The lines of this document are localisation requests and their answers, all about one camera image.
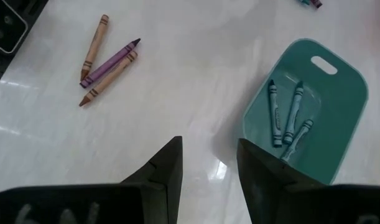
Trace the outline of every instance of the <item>black device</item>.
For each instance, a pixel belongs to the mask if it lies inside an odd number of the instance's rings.
[[[0,0],[0,79],[48,0]]]
[[[182,177],[182,137],[176,136],[119,184],[21,187],[1,192],[0,224],[174,224]]]
[[[378,186],[323,185],[246,139],[237,162],[253,224],[380,224]]]

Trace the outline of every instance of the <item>tan crayon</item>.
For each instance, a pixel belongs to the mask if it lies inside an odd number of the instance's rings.
[[[80,75],[80,80],[82,81],[90,72],[91,66],[96,59],[98,49],[103,41],[104,34],[107,31],[109,17],[107,15],[101,16],[100,23],[98,24],[95,36],[91,41],[91,45],[86,55],[85,62],[83,62],[83,67]]]
[[[124,57],[111,71],[105,76],[105,78],[91,89],[83,100],[80,102],[79,106],[83,106],[94,98],[96,98],[101,92],[103,92],[109,84],[111,84],[122,72],[123,70],[132,63],[137,58],[137,53],[132,50],[126,57]]]

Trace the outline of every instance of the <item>plastic bin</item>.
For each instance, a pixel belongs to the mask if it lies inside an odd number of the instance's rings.
[[[337,69],[329,75],[312,62],[318,56]],[[272,145],[268,81],[277,86],[282,135],[285,133],[295,86],[304,83],[295,132],[306,119],[314,125],[292,155],[289,165],[323,184],[334,179],[368,99],[360,73],[314,40],[291,44],[248,106],[242,120],[243,136],[280,158],[287,149]]]

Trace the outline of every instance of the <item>white table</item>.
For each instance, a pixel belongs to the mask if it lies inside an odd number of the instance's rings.
[[[0,81],[0,190],[119,182],[183,136],[178,223],[250,223],[236,126],[294,40],[355,66],[369,101],[335,183],[380,184],[380,1],[49,1]],[[141,37],[138,60],[96,101],[80,70],[102,14],[95,67]]]

